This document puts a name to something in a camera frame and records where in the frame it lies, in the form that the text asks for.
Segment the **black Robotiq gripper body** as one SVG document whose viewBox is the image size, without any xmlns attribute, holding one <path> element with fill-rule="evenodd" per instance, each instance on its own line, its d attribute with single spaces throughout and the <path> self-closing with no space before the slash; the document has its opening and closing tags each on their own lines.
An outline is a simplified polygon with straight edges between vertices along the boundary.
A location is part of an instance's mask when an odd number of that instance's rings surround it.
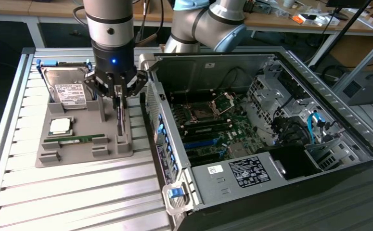
<svg viewBox="0 0 373 231">
<path fill-rule="evenodd" d="M 130 41 L 120 47 L 102 46 L 96 41 L 91 41 L 95 55 L 95 73 L 106 77 L 112 74 L 115 77 L 132 79 L 138 73 L 135 66 L 135 41 Z"/>
</svg>

